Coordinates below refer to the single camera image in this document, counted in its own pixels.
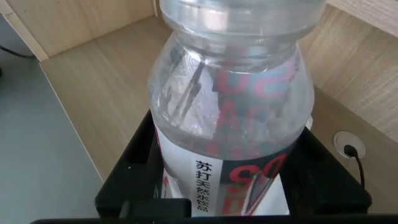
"plastic water bottle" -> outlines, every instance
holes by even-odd
[[[321,0],[160,0],[174,29],[150,110],[174,197],[193,214],[250,215],[305,127],[313,84],[297,40]]]

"power cord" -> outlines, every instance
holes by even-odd
[[[362,162],[361,162],[361,160],[359,159],[359,156],[358,156],[358,151],[355,149],[354,146],[346,145],[344,147],[344,153],[347,156],[355,157],[356,162],[358,163],[358,167],[359,167],[359,174],[361,176],[361,186],[363,187],[363,189],[365,189],[365,174],[363,172]]]
[[[3,47],[2,45],[0,45],[0,50],[3,50],[3,51],[5,51],[5,52],[7,52],[7,53],[9,53],[9,54],[12,54],[12,55],[16,56],[16,57],[21,57],[21,58],[35,58],[35,55],[24,55],[24,54],[20,54],[20,53],[17,53],[17,52],[15,52],[15,51],[13,51],[13,50],[10,50],[10,49],[8,49],[8,48],[6,48],[6,47]]]

